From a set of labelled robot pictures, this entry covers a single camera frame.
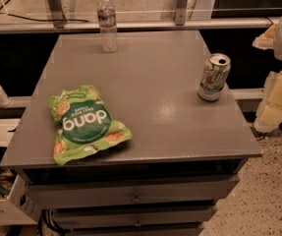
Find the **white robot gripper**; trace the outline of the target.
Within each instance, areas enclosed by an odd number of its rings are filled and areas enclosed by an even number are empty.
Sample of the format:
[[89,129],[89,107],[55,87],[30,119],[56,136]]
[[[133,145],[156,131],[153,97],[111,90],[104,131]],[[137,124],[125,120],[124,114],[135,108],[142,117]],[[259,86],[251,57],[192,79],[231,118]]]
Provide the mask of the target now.
[[[266,50],[274,48],[274,56],[282,61],[282,17],[278,25],[270,26],[256,37],[253,47]],[[270,72],[265,80],[263,99],[258,106],[254,128],[261,133],[269,133],[282,123],[282,71]]]

